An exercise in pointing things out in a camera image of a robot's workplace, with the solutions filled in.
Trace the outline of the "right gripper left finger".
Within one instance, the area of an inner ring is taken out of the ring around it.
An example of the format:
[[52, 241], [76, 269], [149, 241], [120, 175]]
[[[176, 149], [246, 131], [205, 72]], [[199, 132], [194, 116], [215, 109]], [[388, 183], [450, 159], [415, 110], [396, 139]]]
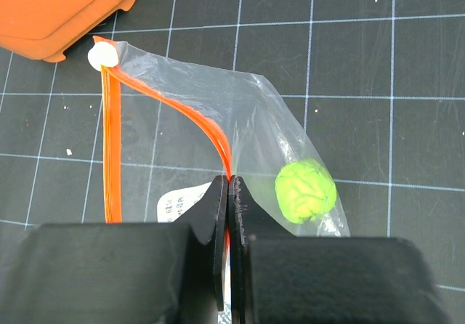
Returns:
[[43, 224], [1, 259], [3, 323], [216, 323], [226, 177], [173, 222]]

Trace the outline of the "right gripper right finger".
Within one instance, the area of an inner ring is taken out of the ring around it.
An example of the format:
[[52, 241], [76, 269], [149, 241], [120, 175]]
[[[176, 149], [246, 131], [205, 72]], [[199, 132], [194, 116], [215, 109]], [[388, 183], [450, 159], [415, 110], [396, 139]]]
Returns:
[[296, 237], [229, 184], [234, 323], [449, 323], [417, 247], [399, 238]]

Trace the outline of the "light green round fruit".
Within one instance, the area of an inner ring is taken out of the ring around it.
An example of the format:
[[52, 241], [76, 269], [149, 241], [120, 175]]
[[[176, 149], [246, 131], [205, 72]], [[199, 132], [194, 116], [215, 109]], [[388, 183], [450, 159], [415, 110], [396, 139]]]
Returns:
[[336, 184], [315, 159], [286, 164], [275, 179], [275, 194], [283, 216], [303, 224], [327, 214], [336, 204]]

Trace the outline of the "clear zip bag red zipper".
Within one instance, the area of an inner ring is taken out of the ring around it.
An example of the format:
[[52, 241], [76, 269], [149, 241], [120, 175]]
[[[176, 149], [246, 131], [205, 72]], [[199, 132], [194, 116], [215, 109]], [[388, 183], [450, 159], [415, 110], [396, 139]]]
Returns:
[[[108, 224], [173, 222], [215, 177], [241, 177], [254, 200], [296, 237], [348, 237], [337, 193], [327, 214], [289, 222], [275, 194], [288, 163], [321, 158], [263, 76], [180, 62], [96, 37], [102, 79], [103, 190]], [[224, 300], [231, 301], [226, 210]]]

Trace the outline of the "orange plastic basket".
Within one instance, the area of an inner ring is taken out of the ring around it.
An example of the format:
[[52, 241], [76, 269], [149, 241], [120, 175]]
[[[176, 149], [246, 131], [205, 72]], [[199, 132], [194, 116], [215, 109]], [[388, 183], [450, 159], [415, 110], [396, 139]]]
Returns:
[[61, 62], [64, 52], [136, 0], [1, 0], [1, 47], [31, 60]]

